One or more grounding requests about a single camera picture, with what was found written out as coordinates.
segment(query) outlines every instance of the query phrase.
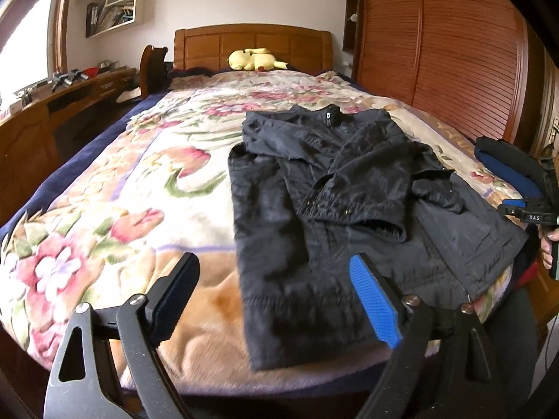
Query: wooden desk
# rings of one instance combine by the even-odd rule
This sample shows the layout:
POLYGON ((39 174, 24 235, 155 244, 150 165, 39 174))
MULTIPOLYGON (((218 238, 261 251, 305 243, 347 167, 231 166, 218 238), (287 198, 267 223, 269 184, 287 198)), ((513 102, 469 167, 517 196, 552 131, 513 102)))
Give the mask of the wooden desk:
POLYGON ((53 132, 80 111, 127 89, 134 68, 105 72, 41 99, 0 122, 0 226, 7 222, 60 165, 53 132))

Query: human hand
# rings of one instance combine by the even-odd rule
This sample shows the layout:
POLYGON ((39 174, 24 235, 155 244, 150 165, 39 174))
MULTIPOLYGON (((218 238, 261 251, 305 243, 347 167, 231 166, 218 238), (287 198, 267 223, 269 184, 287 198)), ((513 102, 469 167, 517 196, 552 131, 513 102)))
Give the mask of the human hand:
POLYGON ((540 247, 542 248, 543 265, 546 269, 551 269, 552 256, 551 256, 551 242, 559 241, 559 227, 553 231, 549 228, 539 228, 540 247))

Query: blue gripper pad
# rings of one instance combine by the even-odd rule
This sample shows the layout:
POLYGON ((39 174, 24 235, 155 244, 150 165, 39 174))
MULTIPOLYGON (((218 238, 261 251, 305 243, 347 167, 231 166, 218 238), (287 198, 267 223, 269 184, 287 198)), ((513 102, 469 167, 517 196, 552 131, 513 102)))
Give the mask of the blue gripper pad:
POLYGON ((376 275, 371 273, 371 269, 360 255, 353 255, 349 260, 349 278, 375 334, 393 350, 403 338, 399 326, 401 302, 394 297, 395 293, 380 273, 375 268, 372 270, 376 275))

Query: window frame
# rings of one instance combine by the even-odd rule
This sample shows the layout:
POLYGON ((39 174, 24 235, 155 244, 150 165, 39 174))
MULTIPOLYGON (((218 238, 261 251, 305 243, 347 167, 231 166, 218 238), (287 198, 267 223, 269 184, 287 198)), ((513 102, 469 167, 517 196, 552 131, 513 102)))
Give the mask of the window frame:
POLYGON ((54 72, 68 72, 66 29, 70 0, 52 0, 47 35, 47 63, 49 76, 54 72))

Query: floral blanket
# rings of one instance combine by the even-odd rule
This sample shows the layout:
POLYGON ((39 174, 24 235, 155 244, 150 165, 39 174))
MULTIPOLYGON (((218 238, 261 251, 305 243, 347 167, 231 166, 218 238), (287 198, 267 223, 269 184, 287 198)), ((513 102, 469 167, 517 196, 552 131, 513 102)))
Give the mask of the floral blanket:
MULTIPOLYGON (((336 360, 251 372, 242 331, 233 204, 227 171, 247 110, 387 109, 411 138, 492 205, 517 192, 473 160, 471 145, 429 115, 357 91, 333 72, 227 72, 175 79, 156 106, 127 129, 44 213, 24 215, 0 247, 0 319, 49 368, 76 305, 120 305, 146 292, 185 251, 201 277, 160 357, 181 393, 254 395, 320 385, 389 356, 384 345, 336 360)), ((511 268, 474 305, 485 319, 511 268)), ((124 387, 133 387, 119 343, 111 342, 124 387)), ((432 343, 430 351, 436 350, 432 343)))

